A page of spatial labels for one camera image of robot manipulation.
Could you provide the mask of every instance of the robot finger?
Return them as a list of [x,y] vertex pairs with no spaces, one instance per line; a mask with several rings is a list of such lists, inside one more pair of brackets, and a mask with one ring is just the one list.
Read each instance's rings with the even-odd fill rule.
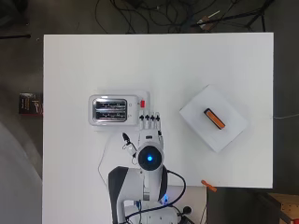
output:
[[143,110],[139,111],[139,130],[144,129],[144,115],[143,115]]
[[154,117],[154,113],[150,113],[150,128],[155,129],[156,128],[156,119]]
[[160,114],[158,112],[156,112],[155,117],[156,117],[157,130],[158,130],[158,132],[161,135],[161,119],[160,119]]
[[149,129],[150,128],[150,115],[149,115],[149,111],[148,110],[146,110],[145,111],[145,113],[144,113],[144,115],[145,115],[145,129]]

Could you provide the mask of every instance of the white box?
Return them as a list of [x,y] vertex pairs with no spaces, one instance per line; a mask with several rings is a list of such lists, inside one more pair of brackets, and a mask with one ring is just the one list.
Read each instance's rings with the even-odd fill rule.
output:
[[[204,113],[208,108],[225,124],[222,130]],[[192,129],[216,152],[224,149],[248,125],[248,122],[211,85],[205,87],[192,98],[179,113]]]

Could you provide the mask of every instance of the orange object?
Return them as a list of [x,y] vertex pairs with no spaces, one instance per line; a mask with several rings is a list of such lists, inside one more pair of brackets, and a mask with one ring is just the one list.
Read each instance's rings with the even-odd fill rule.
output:
[[205,185],[208,189],[212,190],[213,192],[217,191],[215,187],[209,185],[205,180],[202,180],[202,184]]
[[219,129],[223,129],[225,127],[225,124],[213,113],[211,109],[208,108],[204,113]]

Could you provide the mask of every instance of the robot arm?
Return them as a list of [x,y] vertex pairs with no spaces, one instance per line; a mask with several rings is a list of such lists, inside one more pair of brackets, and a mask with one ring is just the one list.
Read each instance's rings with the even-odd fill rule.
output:
[[159,113],[140,114],[138,148],[123,134],[124,148],[136,158],[139,169],[117,167],[108,175],[113,224],[125,223],[124,201],[158,202],[167,190],[167,171],[163,166],[164,142]]

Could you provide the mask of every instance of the dark floor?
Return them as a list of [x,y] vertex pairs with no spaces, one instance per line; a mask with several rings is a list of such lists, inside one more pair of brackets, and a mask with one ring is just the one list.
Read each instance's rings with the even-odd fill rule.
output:
[[[149,0],[148,5],[155,6],[163,1]],[[207,6],[211,0],[199,0],[199,3],[185,11],[173,1],[178,10],[178,20],[186,13],[192,13]],[[205,15],[217,10],[225,11],[230,0],[218,0],[212,7],[196,15],[193,20],[181,27],[182,33],[199,33],[190,29],[188,24],[195,23]],[[261,0],[241,0],[227,15],[251,11],[262,5]],[[13,25],[0,29],[0,35],[20,35],[30,33],[31,39],[0,40],[0,121],[23,144],[33,143],[42,156],[42,119],[20,118],[18,115],[19,92],[41,92],[43,90],[43,35],[46,34],[103,34],[94,19],[96,0],[32,0],[26,10],[28,26]],[[265,14],[267,31],[275,33],[274,54],[274,114],[276,117],[299,113],[299,1],[276,0]],[[170,16],[175,16],[173,9]],[[149,18],[147,11],[140,11]],[[123,16],[107,0],[101,0],[98,6],[98,20],[110,34],[125,34],[128,24]],[[168,23],[164,16],[154,14],[159,23]],[[237,20],[246,22],[249,19]],[[146,23],[137,14],[132,13],[132,24],[136,33],[146,33]],[[150,32],[165,34],[168,27],[154,25],[149,21]],[[252,26],[253,31],[262,31],[261,21]],[[248,32],[247,29],[220,23],[212,33]],[[274,189],[272,191],[299,194],[299,118],[274,121]],[[263,210],[254,198],[242,189],[220,189],[216,194],[208,194],[208,223],[277,223],[277,217]]]

